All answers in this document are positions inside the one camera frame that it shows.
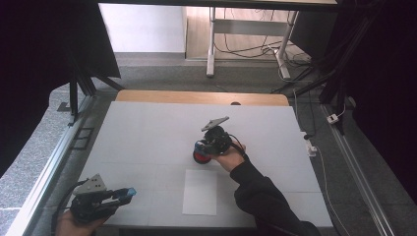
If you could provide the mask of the person's right hand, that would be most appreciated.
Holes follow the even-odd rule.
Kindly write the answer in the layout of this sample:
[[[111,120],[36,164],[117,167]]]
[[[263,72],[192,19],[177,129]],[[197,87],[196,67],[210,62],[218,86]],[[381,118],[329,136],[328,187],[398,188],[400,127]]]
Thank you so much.
[[[245,151],[245,145],[234,142],[226,152],[221,155],[212,155],[210,158],[217,161],[227,172],[231,172],[235,167],[245,161],[242,155]]]

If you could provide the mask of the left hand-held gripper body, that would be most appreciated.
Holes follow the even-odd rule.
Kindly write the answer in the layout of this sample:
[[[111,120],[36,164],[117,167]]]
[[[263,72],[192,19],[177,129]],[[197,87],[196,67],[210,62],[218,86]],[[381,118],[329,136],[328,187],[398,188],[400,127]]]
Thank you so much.
[[[80,223],[90,223],[114,214],[114,205],[103,202],[112,197],[112,191],[106,188],[99,174],[88,178],[73,195],[70,211]]]

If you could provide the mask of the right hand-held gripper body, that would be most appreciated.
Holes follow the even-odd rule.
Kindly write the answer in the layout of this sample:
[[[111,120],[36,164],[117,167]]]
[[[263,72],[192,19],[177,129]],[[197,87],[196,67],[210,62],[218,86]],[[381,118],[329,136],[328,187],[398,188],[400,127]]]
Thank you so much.
[[[208,145],[205,148],[213,148],[216,150],[216,155],[226,152],[231,144],[231,138],[229,134],[224,131],[220,126],[221,123],[227,121],[228,116],[209,120],[208,123],[202,127],[202,131],[205,133],[203,140],[208,141]]]

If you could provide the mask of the black metal frame bars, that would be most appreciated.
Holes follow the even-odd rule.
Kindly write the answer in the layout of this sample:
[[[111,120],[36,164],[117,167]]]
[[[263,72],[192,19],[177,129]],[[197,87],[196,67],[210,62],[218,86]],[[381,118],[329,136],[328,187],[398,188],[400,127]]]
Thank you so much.
[[[321,76],[311,84],[296,89],[292,97],[326,84],[319,96],[320,102],[329,103],[337,94],[337,111],[343,114],[345,88],[342,74],[385,0],[335,1],[334,6],[305,6],[295,13],[300,20],[296,26],[301,26],[301,32],[314,39],[315,44],[324,41],[326,50],[321,57],[314,57],[306,70],[294,80],[285,79],[285,85],[277,91],[300,82],[314,69],[319,69]]]

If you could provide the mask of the dark curtain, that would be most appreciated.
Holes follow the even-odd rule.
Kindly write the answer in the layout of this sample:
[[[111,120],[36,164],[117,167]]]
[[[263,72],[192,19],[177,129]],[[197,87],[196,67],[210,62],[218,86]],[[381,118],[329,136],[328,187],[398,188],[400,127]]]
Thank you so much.
[[[371,14],[370,27],[346,66],[353,118],[417,205],[417,0],[337,0],[331,40]]]
[[[77,75],[120,76],[97,0],[0,0],[0,176]]]

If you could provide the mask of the person's left hand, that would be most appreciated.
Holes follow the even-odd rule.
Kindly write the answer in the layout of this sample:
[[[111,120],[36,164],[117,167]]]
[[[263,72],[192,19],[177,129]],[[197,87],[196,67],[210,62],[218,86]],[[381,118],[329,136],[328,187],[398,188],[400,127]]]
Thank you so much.
[[[55,236],[92,236],[96,228],[101,226],[107,217],[82,224],[76,221],[73,214],[67,210],[57,220]]]

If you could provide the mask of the black stand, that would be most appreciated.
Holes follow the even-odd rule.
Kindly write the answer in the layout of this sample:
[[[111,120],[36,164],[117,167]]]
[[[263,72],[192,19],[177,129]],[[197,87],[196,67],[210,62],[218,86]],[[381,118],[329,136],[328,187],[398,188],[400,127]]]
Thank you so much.
[[[80,119],[78,89],[81,89],[85,96],[94,96],[96,87],[92,81],[93,78],[99,79],[117,91],[123,90],[124,87],[112,81],[108,76],[100,75],[99,72],[83,66],[69,49],[66,50],[66,56],[72,69],[69,81],[69,111],[71,117],[69,126],[72,127]]]

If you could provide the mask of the white table mat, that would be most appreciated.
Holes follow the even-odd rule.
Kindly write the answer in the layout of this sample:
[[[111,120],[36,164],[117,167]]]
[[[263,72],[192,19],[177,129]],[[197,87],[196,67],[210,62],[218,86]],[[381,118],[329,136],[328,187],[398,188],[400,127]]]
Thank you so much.
[[[289,106],[111,103],[81,174],[100,174],[110,189],[137,195],[109,224],[133,227],[244,228],[254,218],[240,210],[236,183],[215,161],[199,164],[194,144],[209,120],[228,116],[223,129],[246,146],[251,162],[283,193],[296,215],[329,227],[328,210]],[[217,173],[216,215],[183,214],[186,170]]]

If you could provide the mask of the white paper sheet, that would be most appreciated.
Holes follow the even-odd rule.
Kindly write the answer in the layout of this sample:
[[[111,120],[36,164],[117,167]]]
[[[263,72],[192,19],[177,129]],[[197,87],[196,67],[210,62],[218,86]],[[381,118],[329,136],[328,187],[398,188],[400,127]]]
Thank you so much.
[[[216,215],[217,173],[187,169],[183,197],[183,214]]]

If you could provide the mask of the white metal desk frame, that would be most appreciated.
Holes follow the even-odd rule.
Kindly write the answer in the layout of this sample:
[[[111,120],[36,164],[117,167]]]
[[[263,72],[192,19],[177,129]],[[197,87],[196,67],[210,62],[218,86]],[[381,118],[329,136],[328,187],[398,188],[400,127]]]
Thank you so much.
[[[284,53],[289,41],[289,37],[295,26],[297,11],[289,11],[285,22],[273,21],[249,21],[218,19],[215,16],[215,8],[209,8],[209,46],[207,59],[207,77],[214,75],[214,36],[217,33],[223,34],[242,34],[242,35],[264,35],[281,36],[282,41],[278,49],[274,49],[273,55],[278,64],[278,72],[284,80],[290,79],[290,74],[284,62]]]

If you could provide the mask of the white power strip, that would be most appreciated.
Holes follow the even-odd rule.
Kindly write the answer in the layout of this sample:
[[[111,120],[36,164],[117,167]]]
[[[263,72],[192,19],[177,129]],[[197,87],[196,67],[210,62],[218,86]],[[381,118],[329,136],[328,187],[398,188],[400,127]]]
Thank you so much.
[[[303,140],[305,141],[306,144],[306,151],[308,153],[308,155],[310,157],[314,157],[317,155],[317,148],[315,146],[312,145],[310,138],[311,136],[308,135],[306,132],[302,132],[301,133]]]

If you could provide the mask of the red round ink pad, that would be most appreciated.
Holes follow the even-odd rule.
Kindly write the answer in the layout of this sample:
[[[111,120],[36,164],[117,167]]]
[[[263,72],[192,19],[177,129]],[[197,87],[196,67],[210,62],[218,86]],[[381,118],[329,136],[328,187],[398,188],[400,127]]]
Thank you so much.
[[[208,156],[205,156],[196,150],[193,151],[193,158],[194,160],[199,164],[207,164],[211,161],[211,158]]]

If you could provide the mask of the wooden table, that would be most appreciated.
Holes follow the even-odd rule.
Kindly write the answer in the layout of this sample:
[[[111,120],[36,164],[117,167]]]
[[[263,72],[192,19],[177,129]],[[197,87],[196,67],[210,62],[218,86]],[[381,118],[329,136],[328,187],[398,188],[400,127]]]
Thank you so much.
[[[288,106],[283,94],[123,89],[116,101]]]

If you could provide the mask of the aluminium floor rail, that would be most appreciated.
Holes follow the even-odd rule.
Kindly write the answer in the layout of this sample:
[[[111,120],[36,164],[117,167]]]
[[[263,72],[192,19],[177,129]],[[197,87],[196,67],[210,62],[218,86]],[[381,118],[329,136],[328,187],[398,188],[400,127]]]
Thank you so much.
[[[17,159],[0,178],[0,236],[49,236],[52,213],[87,162],[100,117],[95,96],[77,117],[50,106]]]
[[[369,213],[373,218],[379,234],[381,236],[395,236],[387,215],[372,190],[354,152],[351,149],[350,144],[346,140],[345,136],[340,134],[334,124],[329,124],[329,127],[362,196],[362,199],[368,207]]]

